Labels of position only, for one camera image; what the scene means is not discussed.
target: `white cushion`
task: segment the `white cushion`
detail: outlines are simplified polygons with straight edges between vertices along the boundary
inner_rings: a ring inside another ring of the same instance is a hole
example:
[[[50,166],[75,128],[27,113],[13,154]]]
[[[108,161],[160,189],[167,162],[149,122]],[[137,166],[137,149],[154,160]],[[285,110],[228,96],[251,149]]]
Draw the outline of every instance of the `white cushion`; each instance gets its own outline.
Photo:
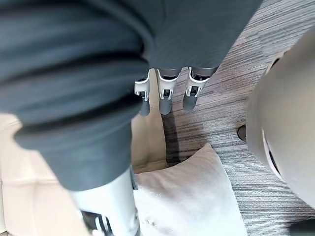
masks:
[[[177,166],[136,177],[143,236],[247,235],[230,181],[210,144]]]

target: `robotic part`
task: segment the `robotic part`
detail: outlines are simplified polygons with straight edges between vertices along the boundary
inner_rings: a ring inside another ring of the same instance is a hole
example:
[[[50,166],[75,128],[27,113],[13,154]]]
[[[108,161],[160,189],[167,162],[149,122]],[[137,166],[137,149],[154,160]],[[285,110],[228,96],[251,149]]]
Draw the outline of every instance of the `robotic part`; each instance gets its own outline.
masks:
[[[217,71],[216,68],[189,67],[189,75],[186,81],[186,90],[183,99],[183,108],[192,111],[196,105],[198,95],[205,87],[210,77]]]
[[[268,67],[249,98],[249,150],[315,208],[315,30]]]
[[[139,112],[140,115],[146,117],[150,113],[150,102],[149,102],[149,94],[150,94],[150,81],[149,74],[136,82],[134,82],[134,94],[140,96],[142,98],[142,106]]]
[[[159,111],[167,115],[172,109],[172,98],[178,76],[182,69],[158,69]]]

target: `beige leather seat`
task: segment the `beige leather seat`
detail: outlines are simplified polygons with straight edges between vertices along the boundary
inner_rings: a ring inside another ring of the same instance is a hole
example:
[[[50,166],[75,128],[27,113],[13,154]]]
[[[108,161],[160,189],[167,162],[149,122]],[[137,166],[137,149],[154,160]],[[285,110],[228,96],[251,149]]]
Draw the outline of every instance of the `beige leather seat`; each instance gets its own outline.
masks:
[[[167,167],[154,71],[150,72],[150,107],[148,117],[137,116],[132,121],[132,163],[136,173]],[[68,192],[59,185],[40,154],[24,150],[13,141],[19,127],[14,116],[0,115],[0,233],[87,236]]]

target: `striped carpet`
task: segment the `striped carpet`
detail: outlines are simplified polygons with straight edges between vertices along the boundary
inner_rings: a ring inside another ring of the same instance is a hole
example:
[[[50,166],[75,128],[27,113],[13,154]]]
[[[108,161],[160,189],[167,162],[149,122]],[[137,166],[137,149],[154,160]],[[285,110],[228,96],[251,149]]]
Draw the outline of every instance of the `striped carpet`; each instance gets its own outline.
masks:
[[[169,163],[211,143],[230,178],[249,236],[286,236],[292,222],[315,216],[236,134],[245,123],[247,97],[267,65],[312,25],[315,0],[266,0],[207,83],[194,111],[182,108],[186,69],[176,87],[173,112],[163,116]]]

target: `gray fabric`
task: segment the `gray fabric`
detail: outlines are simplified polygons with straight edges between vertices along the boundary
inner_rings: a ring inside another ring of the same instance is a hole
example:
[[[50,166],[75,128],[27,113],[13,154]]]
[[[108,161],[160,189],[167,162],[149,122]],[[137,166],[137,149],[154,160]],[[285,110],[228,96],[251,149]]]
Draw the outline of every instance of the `gray fabric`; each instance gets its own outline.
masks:
[[[163,116],[169,163],[211,143],[230,178],[249,236],[286,236],[290,223],[315,216],[237,137],[238,127],[245,123],[247,97],[267,65],[314,24],[314,0],[266,0],[194,110],[188,113],[182,107],[185,70],[175,88],[173,112]]]

